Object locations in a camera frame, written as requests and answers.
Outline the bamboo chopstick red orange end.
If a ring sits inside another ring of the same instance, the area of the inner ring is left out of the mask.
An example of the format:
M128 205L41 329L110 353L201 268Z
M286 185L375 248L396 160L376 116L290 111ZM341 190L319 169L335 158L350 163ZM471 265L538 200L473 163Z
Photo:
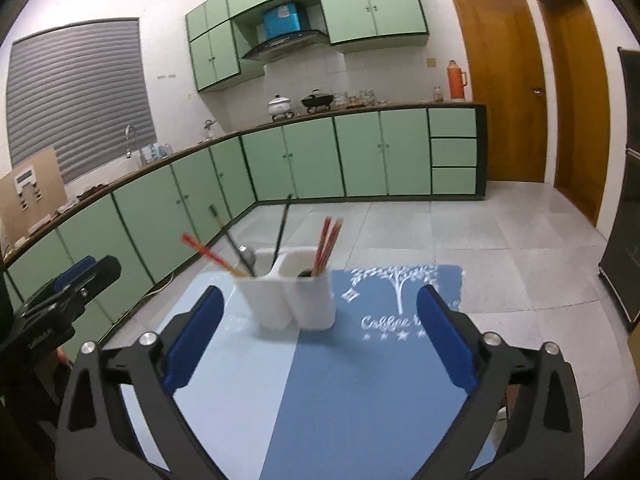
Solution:
M190 234L183 233L181 235L181 241L184 244L186 244L189 247L191 247L192 249L194 249L196 252L198 252L200 255L202 255L203 257L205 257L209 261L215 263L222 270L225 270L225 271L229 272L231 275L235 276L236 278L247 278L248 277L248 274L246 272L243 272L243 271L235 268L234 266L232 266L230 263L228 263L227 260L224 260L224 258L221 258L221 256L218 256L217 254L212 252L207 246L199 243Z

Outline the bamboo chopstick red patterned end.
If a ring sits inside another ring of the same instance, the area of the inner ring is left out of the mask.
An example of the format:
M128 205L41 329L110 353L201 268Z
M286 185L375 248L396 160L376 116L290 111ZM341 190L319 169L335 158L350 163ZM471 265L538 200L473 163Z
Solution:
M323 220L322 229L320 232L320 237L318 241L318 246L316 250L316 255L314 256L314 266L311 269L311 276L316 276L319 271L319 266L322 258L322 252L324 249L324 245L326 244L326 238L329 234L329 229L331 226L331 217L326 217Z

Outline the bamboo chopstick red star end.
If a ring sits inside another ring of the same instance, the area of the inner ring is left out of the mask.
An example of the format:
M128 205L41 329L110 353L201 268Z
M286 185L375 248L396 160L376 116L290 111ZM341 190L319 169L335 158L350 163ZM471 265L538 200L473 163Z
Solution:
M337 239L340 236L343 224L344 224L343 218L337 218L333 223L331 223L329 234L328 234L328 237L326 238L326 244L324 245L324 249L322 252L322 258L321 258L319 271L317 275L322 274L326 270L330 257L332 256L332 252L334 251L334 247L337 242Z

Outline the black chopstick red end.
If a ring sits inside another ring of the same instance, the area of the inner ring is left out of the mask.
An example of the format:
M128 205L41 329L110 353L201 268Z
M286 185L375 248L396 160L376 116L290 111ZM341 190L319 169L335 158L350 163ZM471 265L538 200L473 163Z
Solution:
M271 260L271 268L270 269L272 269L274 267L274 265L276 264L276 262L277 262L277 260L279 258L280 249L281 249L281 245L282 245L282 238L283 238L284 230L285 230L285 227L286 227L286 222L288 222L288 211L290 210L292 199L293 199L293 194L288 194L288 197L286 198L286 201L285 201L285 204L284 204L284 207L283 207L283 210L282 210L282 214L281 214L281 220L280 220L280 224L279 224L276 244L274 244L273 256L272 256L272 260Z

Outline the green lower kitchen cabinets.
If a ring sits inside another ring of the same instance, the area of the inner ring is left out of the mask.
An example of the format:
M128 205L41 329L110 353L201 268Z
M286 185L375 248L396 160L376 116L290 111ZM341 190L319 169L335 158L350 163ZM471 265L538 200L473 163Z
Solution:
M300 118L209 141L107 185L6 260L1 288L20 306L81 258L116 257L119 280L75 325L103 337L193 258L181 235L220 237L258 205L454 200L485 195L487 110L390 105Z

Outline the cardboard box with device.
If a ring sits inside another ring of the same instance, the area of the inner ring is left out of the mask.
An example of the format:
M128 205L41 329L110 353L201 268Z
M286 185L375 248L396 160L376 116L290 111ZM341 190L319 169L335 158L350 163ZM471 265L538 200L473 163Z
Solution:
M14 246L67 203L54 148L46 148L1 178L1 225Z

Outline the chrome sink faucet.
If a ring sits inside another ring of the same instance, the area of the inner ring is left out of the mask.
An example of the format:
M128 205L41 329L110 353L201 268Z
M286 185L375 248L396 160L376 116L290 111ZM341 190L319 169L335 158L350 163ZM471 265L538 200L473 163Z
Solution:
M140 165L144 167L146 165L146 159L143 155L142 147L139 145L136 127L134 125L126 125L124 135L126 141L126 159L132 159L134 152L137 152Z

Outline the light blue table mat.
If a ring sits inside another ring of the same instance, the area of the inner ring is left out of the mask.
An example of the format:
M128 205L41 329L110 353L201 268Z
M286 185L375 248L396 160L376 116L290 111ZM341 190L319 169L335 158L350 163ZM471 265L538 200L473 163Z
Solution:
M267 330L257 323L227 273L206 266L153 300L162 330L209 286L224 295L224 316L190 382L175 392L184 419L229 479L258 479L292 366L299 330Z

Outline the white twin utensil holder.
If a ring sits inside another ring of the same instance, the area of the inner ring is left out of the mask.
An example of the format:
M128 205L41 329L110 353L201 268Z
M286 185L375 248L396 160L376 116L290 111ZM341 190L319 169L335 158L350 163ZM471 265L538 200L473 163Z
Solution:
M268 330L284 330L295 323L301 330L328 330L336 320L328 270L318 276L313 247L285 247L277 260L274 249L255 252L255 276L236 278L254 319Z

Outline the black wok on stove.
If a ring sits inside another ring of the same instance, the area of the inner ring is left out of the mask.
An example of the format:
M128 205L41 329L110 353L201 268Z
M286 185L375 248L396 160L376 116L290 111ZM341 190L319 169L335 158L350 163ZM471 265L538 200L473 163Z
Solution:
M302 99L302 104L308 114L317 114L329 112L333 101L333 94L314 89Z

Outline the black range hood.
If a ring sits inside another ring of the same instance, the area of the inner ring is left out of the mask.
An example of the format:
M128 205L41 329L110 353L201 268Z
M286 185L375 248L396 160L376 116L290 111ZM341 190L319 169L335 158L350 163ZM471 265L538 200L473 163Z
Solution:
M329 37L318 29L299 30L268 39L243 55L244 60L268 64L315 44L328 44Z

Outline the blue box above hood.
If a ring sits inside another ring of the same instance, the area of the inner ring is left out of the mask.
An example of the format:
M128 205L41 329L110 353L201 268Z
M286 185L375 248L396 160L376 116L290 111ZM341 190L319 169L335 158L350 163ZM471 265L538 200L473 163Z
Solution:
M265 37L271 40L309 28L306 10L295 2L283 3L262 12Z

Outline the wooden door right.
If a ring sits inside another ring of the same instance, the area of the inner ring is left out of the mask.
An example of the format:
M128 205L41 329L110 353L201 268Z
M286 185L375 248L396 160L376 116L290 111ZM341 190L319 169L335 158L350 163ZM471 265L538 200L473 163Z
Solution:
M537 0L552 58L558 142L554 187L596 224L611 140L608 74L587 0Z

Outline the small glass jar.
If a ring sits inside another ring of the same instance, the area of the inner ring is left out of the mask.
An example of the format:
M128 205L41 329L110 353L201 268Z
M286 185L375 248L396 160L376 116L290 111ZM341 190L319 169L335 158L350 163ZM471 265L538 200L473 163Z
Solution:
M444 94L442 93L442 88L435 87L433 90L433 101L436 103L444 102Z

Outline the orange thermos flask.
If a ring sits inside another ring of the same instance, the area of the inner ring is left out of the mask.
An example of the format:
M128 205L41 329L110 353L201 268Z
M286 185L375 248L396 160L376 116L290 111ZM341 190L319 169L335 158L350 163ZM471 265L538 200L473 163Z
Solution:
M447 78L450 99L453 101L465 100L465 87L468 85L466 73L455 60L450 60L447 68Z

